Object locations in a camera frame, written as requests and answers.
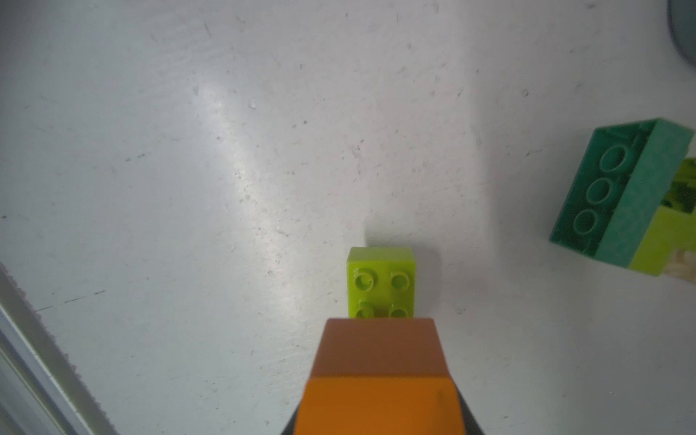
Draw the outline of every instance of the lime green lego brick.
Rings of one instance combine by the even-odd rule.
[[[689,150],[693,130],[657,120],[595,258],[628,267]]]
[[[551,241],[628,266],[692,135],[662,119],[596,129]]]
[[[696,206],[696,159],[684,159],[672,180],[662,205],[691,213]]]
[[[661,205],[628,268],[660,275],[677,249],[696,252],[696,216]]]
[[[348,317],[413,317],[416,258],[409,248],[352,248]]]

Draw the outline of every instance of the scratch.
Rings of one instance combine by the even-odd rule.
[[[87,297],[87,296],[81,296],[81,297],[79,297],[79,298],[69,299],[69,300],[67,300],[67,301],[65,301],[65,302],[63,302],[63,303],[79,301],[80,299],[85,299],[86,297]]]
[[[505,426],[497,426],[497,427],[485,427],[484,430],[495,430],[495,429],[507,429],[508,427],[515,427],[515,426],[521,426],[521,425],[526,425],[527,422],[519,422],[519,423],[513,423],[511,425],[505,425]]]

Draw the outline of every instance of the lego brick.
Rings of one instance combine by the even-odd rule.
[[[365,376],[310,378],[294,433],[465,435],[468,431],[450,377]]]
[[[692,137],[663,119],[596,129],[551,241],[627,267]]]
[[[684,159],[672,180],[662,205],[680,212],[691,213],[696,205],[696,159]]]
[[[352,248],[348,316],[413,317],[416,259],[409,248]]]
[[[329,319],[311,376],[450,373],[433,319]]]
[[[660,275],[677,250],[696,252],[696,216],[661,205],[628,268]]]

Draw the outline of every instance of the stacked lego bricks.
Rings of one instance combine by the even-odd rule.
[[[596,129],[551,241],[655,276],[696,250],[693,134],[663,119]]]

